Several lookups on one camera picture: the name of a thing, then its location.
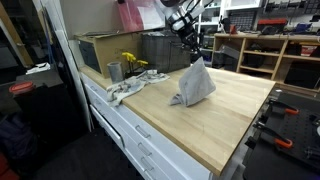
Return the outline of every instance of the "butcher block table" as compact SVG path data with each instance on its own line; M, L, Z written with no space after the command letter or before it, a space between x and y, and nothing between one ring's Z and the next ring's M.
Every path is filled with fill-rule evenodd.
M275 82L224 70L207 70L216 90L190 107L169 105L179 92L178 82L186 69L169 73L170 79L147 85L122 103L220 176ZM80 71L104 89L111 85L110 79L103 79L90 68L83 67Z

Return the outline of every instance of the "black bag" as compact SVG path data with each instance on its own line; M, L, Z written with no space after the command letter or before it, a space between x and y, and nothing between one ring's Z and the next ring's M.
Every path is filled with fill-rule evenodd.
M11 159L24 159L37 152L38 141L20 113L5 116L0 122L0 145Z

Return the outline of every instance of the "cabinet drawer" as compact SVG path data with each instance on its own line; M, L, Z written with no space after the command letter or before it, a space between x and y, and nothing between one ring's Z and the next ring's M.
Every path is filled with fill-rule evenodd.
M177 145L163 136L160 132L151 127L147 122L132 112L124 105L115 107L121 119L118 123L125 128L130 137L137 143L142 143L153 155L148 158L173 179L204 179L210 178L210 171L197 162L194 158L180 149Z
M82 79L84 83L88 85L88 88L91 89L93 92L97 93L103 99L103 101L107 101L107 91L104 90L102 87L100 87L97 83L95 83L85 74L83 73L81 74L82 74Z
M123 149L123 142L121 136L116 132L116 130L113 129L107 123L107 121L99 114L99 112L92 106L90 105L91 111L93 115L96 117L97 121L99 122L100 126L105 129L105 131L110 135L110 137L114 140L114 142L121 148Z
M139 149L138 145L128 137L125 142L125 151L132 155L135 162L138 164L137 169L140 169L140 173L150 180L166 180L169 179L165 173L154 163L152 160L148 159Z
M107 119L107 121L114 127L118 128L116 112L104 102L101 97L93 92L87 84L85 84L90 103L96 110Z

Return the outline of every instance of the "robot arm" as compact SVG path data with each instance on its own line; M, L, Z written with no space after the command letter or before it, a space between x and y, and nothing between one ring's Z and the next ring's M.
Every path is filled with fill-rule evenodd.
M190 46L191 49L200 53L199 44L197 42L198 33L193 28L195 19L204 12L206 5L213 2L213 0L191 0L191 9L186 10L183 8L183 3L186 0L155 0L156 5L163 12L168 20L170 28L173 33L178 34L182 43Z

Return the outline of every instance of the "metal cup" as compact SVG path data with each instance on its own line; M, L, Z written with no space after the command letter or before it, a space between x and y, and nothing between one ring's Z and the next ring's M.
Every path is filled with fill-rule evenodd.
M112 84L119 83L124 80L121 62L111 62L107 64L111 76Z

